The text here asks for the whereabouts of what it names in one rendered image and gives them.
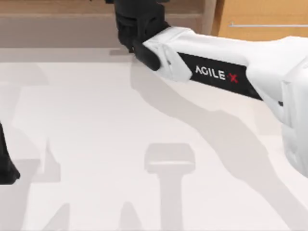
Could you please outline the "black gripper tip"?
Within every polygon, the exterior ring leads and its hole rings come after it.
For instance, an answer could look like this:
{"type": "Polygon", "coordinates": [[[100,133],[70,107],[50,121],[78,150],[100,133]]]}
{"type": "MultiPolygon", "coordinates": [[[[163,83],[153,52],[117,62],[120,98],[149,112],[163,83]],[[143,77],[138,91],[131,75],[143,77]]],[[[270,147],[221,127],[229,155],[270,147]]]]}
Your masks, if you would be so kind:
{"type": "Polygon", "coordinates": [[[2,123],[0,122],[0,185],[12,185],[21,174],[8,153],[2,123]]]}

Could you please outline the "wooden cupboard door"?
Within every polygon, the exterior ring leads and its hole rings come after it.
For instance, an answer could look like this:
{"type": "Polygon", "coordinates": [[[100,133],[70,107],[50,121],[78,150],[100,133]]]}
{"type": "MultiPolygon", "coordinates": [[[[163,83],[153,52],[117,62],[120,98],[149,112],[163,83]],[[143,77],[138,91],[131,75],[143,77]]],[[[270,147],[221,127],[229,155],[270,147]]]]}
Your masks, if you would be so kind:
{"type": "Polygon", "coordinates": [[[266,41],[308,37],[308,28],[238,28],[229,24],[308,24],[308,0],[217,0],[211,34],[266,41]]]}

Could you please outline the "wooden cupboard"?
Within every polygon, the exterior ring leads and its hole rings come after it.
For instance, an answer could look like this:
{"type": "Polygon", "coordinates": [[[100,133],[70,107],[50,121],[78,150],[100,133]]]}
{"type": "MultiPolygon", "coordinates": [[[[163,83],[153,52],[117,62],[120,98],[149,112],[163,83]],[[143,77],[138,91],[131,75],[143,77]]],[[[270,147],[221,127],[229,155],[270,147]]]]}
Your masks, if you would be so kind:
{"type": "MultiPolygon", "coordinates": [[[[217,0],[168,0],[163,3],[166,19],[173,26],[189,27],[212,35],[217,0]]],[[[0,0],[0,17],[112,15],[112,4],[104,0],[0,0]]]]}

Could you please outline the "pale wooden drawer front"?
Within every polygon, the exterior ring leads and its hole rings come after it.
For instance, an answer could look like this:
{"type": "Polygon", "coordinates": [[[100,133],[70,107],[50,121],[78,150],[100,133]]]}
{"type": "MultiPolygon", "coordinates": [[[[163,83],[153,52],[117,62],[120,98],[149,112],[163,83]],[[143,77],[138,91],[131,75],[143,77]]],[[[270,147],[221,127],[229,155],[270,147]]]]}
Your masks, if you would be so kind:
{"type": "Polygon", "coordinates": [[[0,17],[0,48],[119,48],[112,15],[0,17]]]}

